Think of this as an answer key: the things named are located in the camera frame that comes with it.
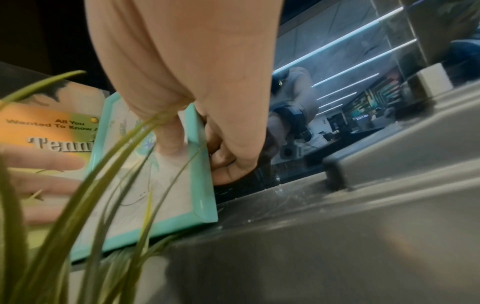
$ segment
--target led light strip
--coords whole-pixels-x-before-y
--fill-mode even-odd
[[[367,81],[368,79],[372,79],[373,77],[377,77],[378,75],[380,75],[380,73],[376,73],[375,75],[372,75],[372,76],[370,76],[370,77],[367,77],[367,78],[365,78],[365,79],[362,79],[362,80],[360,80],[360,81],[357,81],[357,82],[355,82],[355,83],[352,83],[351,85],[346,86],[346,87],[344,87],[344,88],[341,88],[340,90],[336,90],[335,92],[332,92],[332,93],[330,93],[330,94],[327,94],[327,95],[325,95],[325,96],[322,96],[322,97],[318,98],[317,100],[320,100],[320,99],[322,99],[322,98],[331,96],[331,95],[333,95],[333,94],[335,94],[335,93],[338,93],[338,92],[340,92],[340,91],[343,91],[343,90],[345,90],[345,89],[351,88],[351,87],[353,87],[353,86],[355,86],[355,85],[357,85],[357,84],[359,84],[359,83],[362,83],[362,82],[364,82],[364,81]]]
[[[333,78],[336,78],[336,77],[338,77],[338,76],[340,76],[340,75],[343,75],[343,74],[345,74],[345,73],[348,73],[348,72],[350,72],[350,71],[352,71],[352,70],[354,70],[354,69],[356,69],[356,68],[359,68],[359,67],[361,67],[361,66],[364,66],[364,65],[366,65],[367,63],[370,63],[370,62],[372,62],[372,61],[374,61],[374,60],[377,60],[377,59],[380,58],[380,57],[383,57],[383,56],[386,56],[386,55],[388,55],[388,54],[391,54],[391,53],[395,52],[396,50],[399,50],[399,49],[401,49],[401,48],[404,48],[404,47],[406,47],[406,46],[409,46],[409,45],[411,45],[412,43],[415,43],[415,42],[417,42],[416,39],[410,40],[409,42],[404,43],[404,44],[402,44],[401,46],[398,46],[398,47],[393,48],[393,49],[391,49],[391,50],[389,50],[389,51],[386,51],[385,53],[381,53],[380,55],[377,55],[377,56],[375,56],[375,57],[373,57],[373,58],[370,58],[370,59],[368,59],[368,60],[365,60],[364,62],[359,63],[359,64],[357,64],[356,66],[353,66],[353,67],[351,67],[351,68],[349,68],[349,69],[346,69],[345,71],[342,71],[342,72],[340,72],[340,73],[338,73],[338,74],[335,74],[335,75],[333,75],[333,76],[331,76],[331,77],[328,77],[327,79],[322,80],[322,81],[320,81],[320,82],[317,82],[317,83],[314,84],[312,87],[316,87],[316,86],[318,86],[318,85],[321,85],[322,83],[325,83],[325,82],[327,82],[327,81],[329,81],[329,80],[332,80]]]
[[[351,93],[350,95],[347,95],[347,96],[343,96],[342,98],[339,98],[339,99],[334,100],[334,101],[332,101],[332,102],[330,102],[330,103],[327,103],[326,105],[323,105],[323,106],[319,107],[319,109],[320,109],[320,108],[323,108],[323,107],[326,107],[326,106],[328,106],[328,105],[331,105],[332,103],[335,103],[335,102],[340,101],[340,100],[342,100],[342,99],[345,99],[345,98],[348,98],[348,97],[350,97],[350,96],[353,96],[353,95],[355,95],[355,94],[356,94],[356,92],[355,92],[355,93]]]
[[[329,47],[334,46],[334,45],[336,45],[336,44],[344,41],[345,39],[348,39],[348,38],[350,38],[350,37],[352,37],[352,36],[354,36],[354,35],[356,35],[356,34],[358,34],[358,33],[360,33],[360,32],[363,32],[363,31],[365,31],[366,29],[369,29],[369,28],[371,28],[372,26],[379,24],[380,21],[385,20],[385,19],[387,19],[387,18],[390,18],[391,16],[396,15],[396,14],[400,13],[400,12],[403,11],[403,10],[404,10],[404,8],[403,8],[403,7],[400,7],[400,8],[398,8],[398,9],[396,9],[396,10],[394,10],[394,11],[386,14],[386,15],[383,15],[382,17],[380,17],[380,18],[378,18],[378,19],[375,19],[375,20],[373,20],[373,21],[370,22],[370,23],[367,23],[366,25],[364,25],[364,26],[356,29],[355,31],[350,32],[350,33],[346,34],[345,36],[342,36],[342,37],[340,37],[340,38],[338,38],[338,39],[336,39],[336,40],[334,40],[334,41],[332,41],[332,42],[324,45],[323,47],[321,47],[321,48],[319,48],[319,49],[316,49],[315,51],[312,51],[312,52],[310,52],[310,53],[308,53],[308,54],[306,54],[306,55],[303,55],[302,57],[300,57],[300,58],[298,58],[298,59],[290,62],[289,64],[286,64],[286,65],[284,65],[283,67],[276,69],[276,70],[273,72],[273,74],[276,74],[276,73],[278,73],[278,72],[281,72],[281,71],[283,71],[283,70],[286,70],[286,69],[290,68],[291,66],[296,65],[296,64],[299,63],[300,61],[305,60],[305,59],[307,59],[307,58],[309,58],[309,57],[311,57],[311,56],[313,56],[313,55],[316,55],[316,54],[318,54],[318,53],[320,53],[320,52],[328,49]]]
[[[328,111],[330,111],[330,110],[333,110],[333,109],[335,109],[335,108],[341,107],[341,106],[343,106],[343,105],[344,105],[344,104],[339,104],[338,106],[334,106],[333,108],[330,108],[330,109],[328,109],[328,110],[326,110],[326,111],[320,112],[320,113],[316,114],[315,116],[318,116],[318,115],[320,115],[320,114],[323,114],[323,113],[328,112]]]

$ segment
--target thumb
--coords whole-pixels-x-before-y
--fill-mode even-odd
[[[178,115],[154,130],[156,151],[161,155],[173,155],[183,148],[185,143],[184,127]]]

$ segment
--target ceiling light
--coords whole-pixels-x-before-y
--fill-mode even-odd
[[[308,53],[308,54],[306,54],[306,55],[304,55],[304,56],[302,56],[302,57],[300,57],[300,58],[298,58],[298,59],[290,62],[289,64],[284,65],[284,66],[281,67],[281,68],[276,69],[273,73],[276,74],[276,73],[278,73],[278,72],[281,72],[281,71],[283,71],[283,70],[286,70],[286,69],[290,68],[291,66],[296,65],[296,64],[299,63],[300,61],[303,61],[303,60],[305,60],[305,59],[307,59],[307,58],[309,58],[309,57],[311,57],[311,56],[313,56],[313,55],[316,55],[316,54],[320,53],[321,51],[324,51],[324,50],[328,49],[328,48],[331,47],[331,46],[334,46],[334,45],[336,45],[336,44],[344,41],[345,39],[348,39],[348,38],[350,38],[350,37],[352,37],[352,36],[354,36],[354,35],[356,35],[356,34],[358,34],[358,33],[360,33],[360,32],[363,32],[363,31],[365,31],[366,29],[371,28],[372,26],[379,24],[380,21],[385,20],[385,19],[387,19],[387,18],[390,18],[391,16],[396,15],[396,14],[400,13],[400,12],[403,11],[403,10],[404,10],[404,8],[403,8],[403,7],[400,7],[400,8],[398,8],[398,9],[396,9],[396,10],[394,10],[394,11],[386,14],[386,15],[383,15],[382,17],[373,20],[372,22],[370,22],[370,23],[368,23],[368,24],[366,24],[366,25],[364,25],[364,26],[356,29],[355,31],[350,32],[350,33],[346,34],[345,36],[342,36],[342,37],[340,37],[340,38],[338,38],[338,39],[336,39],[336,40],[334,40],[334,41],[332,41],[332,42],[324,45],[323,47],[321,47],[321,48],[319,48],[319,49],[316,49],[315,51],[310,52],[310,53]]]
[[[323,114],[323,113],[325,113],[325,112],[328,112],[328,111],[330,111],[330,110],[333,110],[333,109],[338,108],[338,107],[341,107],[341,106],[343,106],[343,104],[339,104],[338,106],[334,106],[333,108],[330,108],[330,109],[328,109],[328,110],[326,110],[326,111],[320,112],[320,113],[316,114],[315,116],[318,116],[318,115],[320,115],[320,114]]]
[[[346,87],[344,87],[344,88],[341,88],[340,90],[336,90],[335,92],[332,92],[332,93],[330,93],[330,94],[327,94],[327,95],[325,95],[325,96],[322,96],[322,97],[318,98],[317,100],[320,100],[320,99],[322,99],[322,98],[328,97],[328,96],[330,96],[330,95],[333,95],[333,94],[338,93],[338,92],[340,92],[340,91],[343,91],[343,90],[345,90],[345,89],[351,88],[351,87],[353,87],[353,86],[355,86],[355,85],[357,85],[357,84],[359,84],[359,83],[361,83],[361,82],[364,82],[364,81],[366,81],[366,80],[368,80],[368,79],[371,79],[371,78],[373,78],[373,77],[377,77],[378,75],[380,75],[380,73],[376,73],[375,75],[372,75],[372,76],[370,76],[370,77],[367,77],[367,78],[365,78],[365,79],[362,79],[362,80],[360,80],[360,81],[357,81],[357,82],[355,82],[355,83],[352,83],[351,85],[346,86]]]
[[[339,99],[334,100],[334,101],[332,101],[332,102],[330,102],[330,103],[327,103],[326,105],[323,105],[323,106],[319,107],[319,109],[320,109],[320,108],[323,108],[323,107],[326,107],[326,106],[328,106],[328,105],[331,105],[332,103],[335,103],[335,102],[340,101],[340,100],[342,100],[342,99],[345,99],[345,98],[348,98],[348,97],[350,97],[350,96],[353,96],[353,95],[355,95],[355,94],[356,94],[356,92],[355,92],[355,93],[351,93],[350,95],[347,95],[347,96],[343,96],[342,98],[339,98]]]
[[[361,67],[361,66],[364,66],[364,65],[366,65],[367,63],[370,63],[370,62],[372,62],[372,61],[374,61],[374,60],[377,60],[377,59],[380,58],[380,57],[383,57],[383,56],[386,56],[386,55],[388,55],[388,54],[391,54],[391,53],[395,52],[396,50],[399,50],[399,49],[401,49],[401,48],[404,48],[404,47],[406,47],[406,46],[409,46],[409,45],[411,45],[412,43],[415,43],[415,42],[417,42],[416,39],[410,40],[409,42],[404,43],[404,44],[402,44],[401,46],[398,46],[398,47],[393,48],[393,49],[391,49],[391,50],[389,50],[389,51],[386,51],[385,53],[381,53],[380,55],[377,55],[377,56],[375,56],[375,57],[373,57],[373,58],[370,58],[370,59],[368,59],[368,60],[365,60],[364,62],[359,63],[359,64],[357,64],[356,66],[353,66],[353,67],[351,67],[351,68],[349,68],[349,69],[346,69],[345,71],[342,71],[342,72],[340,72],[340,73],[338,73],[338,74],[335,74],[335,75],[333,75],[333,76],[331,76],[331,77],[328,77],[327,79],[322,80],[322,81],[320,81],[320,82],[317,82],[317,83],[314,84],[312,87],[316,87],[316,86],[318,86],[318,85],[321,85],[322,83],[325,83],[325,82],[327,82],[327,81],[329,81],[329,80],[332,80],[333,78],[336,78],[336,77],[338,77],[338,76],[340,76],[340,75],[343,75],[343,74],[345,74],[345,73],[348,73],[348,72],[350,72],[350,71],[352,71],[352,70],[354,70],[354,69],[356,69],[356,68],[359,68],[359,67]]]

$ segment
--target teal frame border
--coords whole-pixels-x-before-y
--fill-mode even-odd
[[[95,144],[88,164],[88,172],[100,162],[103,157],[105,139],[107,136],[112,108],[115,102],[121,99],[118,93],[114,93],[105,100]],[[210,173],[210,161],[206,149],[205,128],[200,116],[193,104],[185,110],[186,135],[188,138],[188,156],[193,155],[201,148],[199,155],[190,163],[190,192],[193,209],[191,212],[153,224],[150,236],[156,237],[167,235],[186,228],[203,223],[218,221],[217,204],[215,202],[214,186]],[[135,244],[140,237],[141,229],[136,229],[122,235],[111,237],[103,244],[103,251],[118,249],[127,245]],[[70,254],[72,261],[88,257],[90,246],[74,246]]]

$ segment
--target book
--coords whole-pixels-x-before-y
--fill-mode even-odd
[[[135,244],[138,241],[149,196],[153,209],[173,177],[199,149],[200,152],[179,176],[154,218],[150,237],[218,221],[204,125],[193,104],[179,115],[185,129],[184,149],[176,156],[166,157],[154,152],[149,157],[113,220],[103,245],[104,251]],[[89,170],[98,164],[122,136],[140,123],[141,120],[128,108],[118,93],[108,97],[101,115]],[[120,193],[122,186],[117,188],[117,185],[145,158],[155,142],[154,134],[150,133],[122,166],[80,233],[71,252],[73,261],[89,255],[95,230],[109,197],[113,195],[115,198]]]
[[[49,108],[11,103],[0,111],[0,142],[75,154],[83,158],[87,164],[94,146],[99,119],[98,116],[93,115],[66,113]],[[78,180],[83,179],[86,173],[86,168],[64,172],[41,169],[14,170]],[[67,196],[40,194],[39,198],[22,203],[62,206],[68,202],[68,199]],[[27,239],[29,248],[39,247],[48,231],[49,225],[29,227]]]

